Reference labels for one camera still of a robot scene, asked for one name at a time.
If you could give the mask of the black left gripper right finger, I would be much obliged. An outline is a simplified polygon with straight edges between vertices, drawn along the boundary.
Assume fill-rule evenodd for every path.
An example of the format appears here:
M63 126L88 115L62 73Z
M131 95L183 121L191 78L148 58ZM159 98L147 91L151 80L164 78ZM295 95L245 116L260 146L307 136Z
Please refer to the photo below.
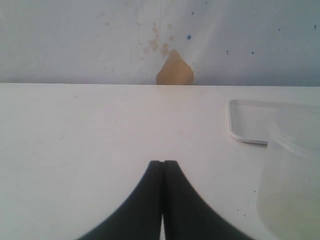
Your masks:
M162 203L167 240L250 239L201 198L173 160L164 162Z

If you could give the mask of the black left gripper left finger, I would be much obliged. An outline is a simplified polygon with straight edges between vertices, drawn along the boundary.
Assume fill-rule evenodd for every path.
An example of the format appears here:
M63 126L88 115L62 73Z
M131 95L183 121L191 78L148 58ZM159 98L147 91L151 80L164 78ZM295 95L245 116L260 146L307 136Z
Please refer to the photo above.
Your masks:
M164 163L149 162L128 198L81 240L159 240L162 225Z

